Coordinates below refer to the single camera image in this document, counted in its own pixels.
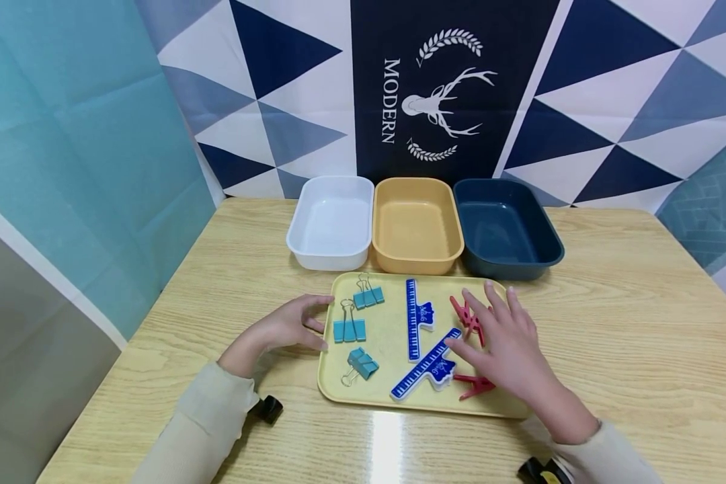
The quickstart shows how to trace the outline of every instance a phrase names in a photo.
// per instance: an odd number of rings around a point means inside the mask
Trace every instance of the blue and white triangle backdrop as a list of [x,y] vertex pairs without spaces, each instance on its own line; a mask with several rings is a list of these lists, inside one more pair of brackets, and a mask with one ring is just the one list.
[[[357,174],[359,1],[136,0],[225,193]],[[495,172],[545,204],[655,211],[726,146],[726,0],[562,4]]]
[[542,203],[655,212],[726,146],[726,0],[574,0],[510,138]]
[[[338,2],[308,3],[349,17],[349,7]],[[152,0],[138,6],[181,111],[224,193],[297,198],[307,180],[302,172],[313,171],[302,167],[334,159],[339,160],[334,171],[355,174],[348,18],[328,26],[305,15],[286,15],[295,14],[296,5],[284,0],[180,2],[171,15]],[[336,82],[328,86],[330,80],[346,79],[347,88]],[[342,146],[352,159],[338,157],[334,147],[347,137],[353,139],[352,150],[349,143]]]

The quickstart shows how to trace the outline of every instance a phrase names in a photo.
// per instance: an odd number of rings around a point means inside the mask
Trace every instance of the beige sleeve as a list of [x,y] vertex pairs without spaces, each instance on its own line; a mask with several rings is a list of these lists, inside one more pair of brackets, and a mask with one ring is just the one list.
[[555,462],[575,484],[660,484],[645,462],[613,424],[601,421],[600,430],[588,442],[562,445],[551,442]]
[[252,379],[208,363],[132,476],[133,484],[210,484],[258,402]]

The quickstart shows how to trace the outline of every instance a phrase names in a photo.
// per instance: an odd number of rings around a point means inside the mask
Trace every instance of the black object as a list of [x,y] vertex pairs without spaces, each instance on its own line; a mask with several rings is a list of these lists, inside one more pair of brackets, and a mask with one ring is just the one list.
[[565,247],[532,190],[511,179],[464,179],[454,185],[472,274],[533,280],[562,260]]
[[[559,2],[349,0],[346,4],[350,5],[352,25],[358,177],[374,184],[389,177],[433,177],[450,185],[462,178],[491,178]],[[480,45],[481,50],[469,48],[464,35],[472,36],[478,44],[470,42],[471,46]],[[282,39],[275,42],[288,45]],[[277,65],[266,52],[257,61]],[[463,71],[471,67],[462,80]],[[498,73],[486,75],[494,86],[478,77],[468,78],[471,73],[486,71]],[[436,105],[419,112],[409,109],[415,115],[408,116],[402,106],[409,96],[431,99],[428,103]],[[529,126],[530,117],[535,118],[538,134],[533,146],[518,149],[517,141],[512,151],[521,164],[546,159],[537,158],[540,145],[555,146],[545,144],[547,132],[539,128],[560,114],[534,111],[530,108],[522,127]],[[452,134],[458,131],[477,136]]]
[[534,457],[519,468],[519,478],[527,484],[571,484],[570,479],[556,462],[549,460],[546,465]]
[[267,395],[266,398],[260,399],[250,411],[256,417],[262,419],[267,424],[274,425],[282,414],[282,404],[280,401]]

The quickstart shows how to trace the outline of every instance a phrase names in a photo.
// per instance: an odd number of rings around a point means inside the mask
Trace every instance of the blue ruler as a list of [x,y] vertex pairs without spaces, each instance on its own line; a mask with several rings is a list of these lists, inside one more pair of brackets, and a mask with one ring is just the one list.
[[419,327],[428,331],[434,330],[433,304],[416,304],[416,280],[407,279],[407,331],[409,341],[409,361],[419,361]]
[[390,391],[390,397],[395,401],[402,401],[402,399],[409,396],[409,393],[422,381],[425,375],[430,376],[430,383],[436,391],[440,391],[446,385],[452,381],[454,375],[455,362],[444,360],[444,353],[449,351],[449,347],[446,346],[444,340],[448,337],[460,337],[462,331],[458,328],[453,327],[446,333],[446,336],[441,338],[438,345],[433,347],[422,360],[417,363],[407,376],[404,376],[401,381]]

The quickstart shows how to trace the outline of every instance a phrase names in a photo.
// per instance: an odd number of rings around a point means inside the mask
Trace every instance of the tray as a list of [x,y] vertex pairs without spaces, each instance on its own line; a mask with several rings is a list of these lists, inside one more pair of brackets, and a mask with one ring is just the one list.
[[301,189],[286,243],[309,270],[355,270],[368,259],[374,184],[363,177],[310,179]]
[[[321,353],[317,371],[317,386],[324,396],[336,402],[378,407],[425,409],[425,411],[490,417],[526,418],[529,415],[530,411],[524,403],[502,389],[494,389],[460,402],[461,394],[468,391],[471,386],[469,383],[458,381],[452,381],[443,391],[436,392],[425,378],[403,401],[398,402],[390,397],[393,387],[415,366],[409,362],[407,349],[405,281],[410,277],[416,279],[419,305],[428,301],[433,302],[435,330],[433,332],[419,330],[421,353],[425,355],[452,327],[461,327],[449,302],[449,296],[458,298],[462,304],[463,287],[468,287],[477,296],[484,295],[484,279],[369,274],[372,286],[382,287],[385,301],[361,311],[354,311],[355,319],[365,320],[366,341],[335,343],[333,321],[342,320],[339,303],[359,291],[357,286],[359,274],[361,273],[342,274],[333,281],[332,293],[336,296],[336,301],[329,307],[323,335],[328,342],[328,351]],[[496,282],[495,287],[501,296],[505,296],[505,289],[500,284]],[[470,336],[469,341],[476,346],[479,345],[475,335]],[[379,363],[379,369],[368,380],[359,376],[354,379],[351,387],[345,387],[341,383],[341,377],[350,368],[347,357],[358,346],[363,347],[368,355]],[[475,375],[473,368],[451,351],[444,357],[456,362],[455,374]]]
[[374,192],[373,245],[386,272],[448,272],[465,246],[449,185],[434,178],[380,182]]
[[462,261],[477,276],[537,279],[565,248],[532,190],[510,179],[464,179],[454,199],[465,236]]

